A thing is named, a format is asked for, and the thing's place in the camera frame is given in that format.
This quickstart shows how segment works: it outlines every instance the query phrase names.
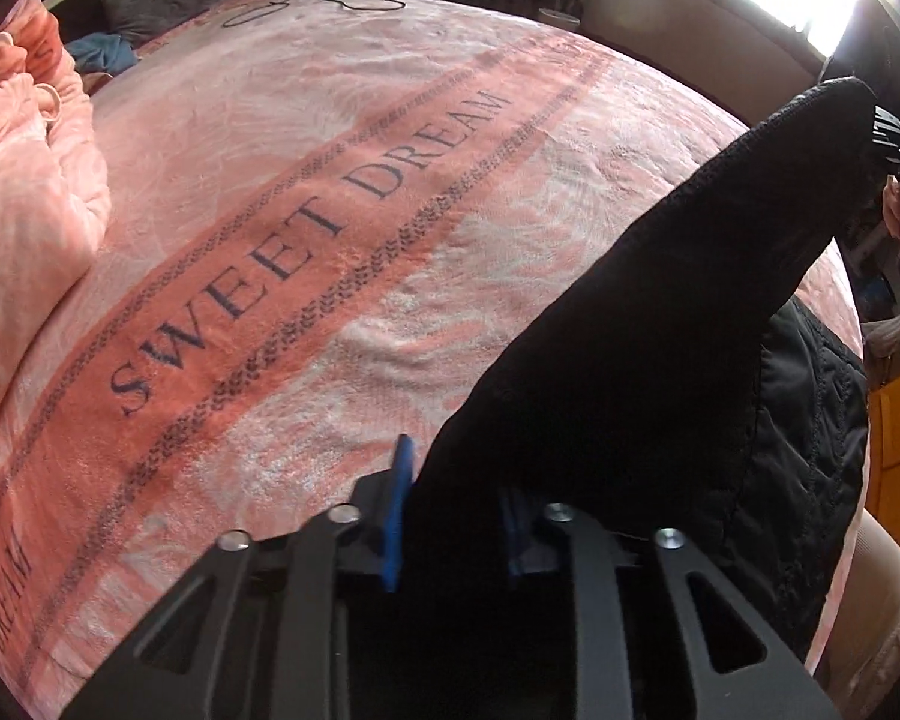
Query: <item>folded pink blanket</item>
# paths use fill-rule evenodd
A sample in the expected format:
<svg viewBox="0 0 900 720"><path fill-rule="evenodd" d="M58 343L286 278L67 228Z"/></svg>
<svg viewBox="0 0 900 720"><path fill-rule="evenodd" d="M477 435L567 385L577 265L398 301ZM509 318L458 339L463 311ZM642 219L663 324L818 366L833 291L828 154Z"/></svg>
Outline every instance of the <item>folded pink blanket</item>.
<svg viewBox="0 0 900 720"><path fill-rule="evenodd" d="M106 163L56 18L20 0L0 33L0 403L106 231Z"/></svg>

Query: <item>bedspread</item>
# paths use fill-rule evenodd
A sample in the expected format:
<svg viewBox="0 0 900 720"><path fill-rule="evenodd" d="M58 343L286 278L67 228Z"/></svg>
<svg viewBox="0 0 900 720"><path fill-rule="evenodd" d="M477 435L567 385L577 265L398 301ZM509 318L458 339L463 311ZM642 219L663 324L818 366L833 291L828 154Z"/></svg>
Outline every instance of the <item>bedspread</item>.
<svg viewBox="0 0 900 720"><path fill-rule="evenodd" d="M298 0L223 28L234 12L94 98L111 230L0 414L0 672L37 717L216 533L293 530L399 432L429 445L506 343L744 129L509 16ZM861 352L835 245L800 294Z"/></svg>

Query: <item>orange stripe on blanket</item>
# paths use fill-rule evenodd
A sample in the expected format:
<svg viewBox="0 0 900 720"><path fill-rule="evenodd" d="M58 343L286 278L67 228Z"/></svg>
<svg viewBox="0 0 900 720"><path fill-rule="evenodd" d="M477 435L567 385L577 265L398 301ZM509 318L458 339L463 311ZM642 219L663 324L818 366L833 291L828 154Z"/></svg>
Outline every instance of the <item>orange stripe on blanket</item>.
<svg viewBox="0 0 900 720"><path fill-rule="evenodd" d="M548 36L452 71L305 158L77 345L0 488L1 504L26 475L83 512L68 533L36 518L15 533L0 505L0 533L41 556L20 587L26 624L0 631L1 666L21 693L80 586L93 586L175 476L424 264L607 61ZM94 459L93 485L68 456Z"/></svg>

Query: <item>gray pillow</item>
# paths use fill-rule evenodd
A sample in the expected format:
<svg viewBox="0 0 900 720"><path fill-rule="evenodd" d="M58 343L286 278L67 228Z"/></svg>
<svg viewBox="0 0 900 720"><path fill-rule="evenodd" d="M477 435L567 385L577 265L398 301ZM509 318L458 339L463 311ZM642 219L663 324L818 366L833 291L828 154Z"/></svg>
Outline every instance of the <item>gray pillow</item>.
<svg viewBox="0 0 900 720"><path fill-rule="evenodd" d="M111 31L135 49L209 10L215 1L101 0Z"/></svg>

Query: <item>silver screw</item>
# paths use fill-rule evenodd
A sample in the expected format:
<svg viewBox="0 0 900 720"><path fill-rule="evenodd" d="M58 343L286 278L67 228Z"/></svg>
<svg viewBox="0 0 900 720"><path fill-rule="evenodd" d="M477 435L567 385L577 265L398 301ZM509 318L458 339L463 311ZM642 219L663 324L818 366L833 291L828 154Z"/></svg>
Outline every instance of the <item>silver screw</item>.
<svg viewBox="0 0 900 720"><path fill-rule="evenodd" d="M360 509L357 509L356 506L351 506L351 504L348 503L341 503L339 506L330 509L330 511L327 512L327 517L330 517L330 521L336 522L338 525L347 525L351 522L358 522L361 514Z"/></svg>
<svg viewBox="0 0 900 720"><path fill-rule="evenodd" d="M573 519L573 509L565 503L548 503L543 508L543 517L550 522L569 522Z"/></svg>
<svg viewBox="0 0 900 720"><path fill-rule="evenodd" d="M227 531L217 537L217 546L224 552L240 552L247 549L253 539L247 531Z"/></svg>
<svg viewBox="0 0 900 720"><path fill-rule="evenodd" d="M656 541L664 549L679 549L687 543L687 538L676 528L660 528L654 535Z"/></svg>

